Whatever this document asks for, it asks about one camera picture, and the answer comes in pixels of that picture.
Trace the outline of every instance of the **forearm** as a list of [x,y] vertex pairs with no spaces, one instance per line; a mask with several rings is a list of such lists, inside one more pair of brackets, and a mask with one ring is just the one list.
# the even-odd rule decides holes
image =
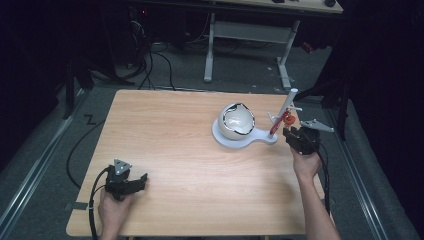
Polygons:
[[117,231],[110,231],[107,229],[104,229],[102,232],[102,235],[100,236],[101,240],[117,240],[118,239],[118,232]]
[[299,187],[305,212],[306,236],[308,240],[341,239],[339,232],[321,202],[313,181],[299,179]]

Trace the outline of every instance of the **human hand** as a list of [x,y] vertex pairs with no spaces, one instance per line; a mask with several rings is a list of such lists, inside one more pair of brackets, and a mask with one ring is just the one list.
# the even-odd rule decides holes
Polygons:
[[103,225],[102,240],[118,238],[133,198],[134,194],[130,194],[123,201],[117,201],[105,189],[101,190],[98,210]]
[[302,155],[290,147],[293,154],[293,168],[299,181],[313,181],[314,176],[321,168],[321,159],[316,152]]

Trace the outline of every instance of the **white bowl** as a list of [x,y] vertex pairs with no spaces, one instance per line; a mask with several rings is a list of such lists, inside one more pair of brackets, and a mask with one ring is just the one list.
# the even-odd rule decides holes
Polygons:
[[240,140],[255,127],[255,117],[243,103],[233,103],[222,109],[218,126],[226,138]]

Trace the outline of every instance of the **white stand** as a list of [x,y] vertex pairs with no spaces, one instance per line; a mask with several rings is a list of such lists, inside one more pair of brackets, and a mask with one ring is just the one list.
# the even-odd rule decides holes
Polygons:
[[271,145],[276,143],[278,140],[277,134],[274,134],[272,138],[269,138],[269,130],[262,130],[256,127],[253,128],[253,130],[248,135],[246,135],[246,138],[243,138],[241,140],[228,139],[219,131],[217,119],[215,119],[212,124],[212,135],[218,143],[220,143],[224,147],[233,149],[245,148],[252,142],[264,142]]

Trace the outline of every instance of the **desk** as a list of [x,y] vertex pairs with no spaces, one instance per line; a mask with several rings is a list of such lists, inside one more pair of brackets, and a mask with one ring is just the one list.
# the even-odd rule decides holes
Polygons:
[[[336,2],[333,7],[325,6],[322,0],[286,1],[284,3],[273,3],[271,0],[216,0],[216,2],[229,4],[252,5],[268,8],[292,9],[302,11],[315,11],[322,13],[342,13],[343,9]],[[293,26],[274,27],[264,25],[232,23],[227,21],[215,21],[215,13],[212,13],[209,27],[209,46],[206,56],[204,81],[211,82],[213,75],[213,43],[215,37],[234,38],[249,41],[262,41],[275,44],[284,44],[285,48],[277,57],[277,65],[284,89],[291,88],[289,75],[286,69],[286,61],[293,44],[294,38],[300,24],[299,20],[293,21]]]
[[[136,194],[125,236],[304,234],[303,207],[292,155],[279,133],[274,145],[233,150],[211,126],[221,109],[242,102],[256,126],[270,129],[284,95],[120,90],[89,165],[77,202],[88,202],[97,175],[119,158],[130,180],[149,174]],[[321,197],[319,178],[315,186]],[[96,226],[100,231],[95,196]],[[90,236],[88,211],[73,210],[67,233]]]

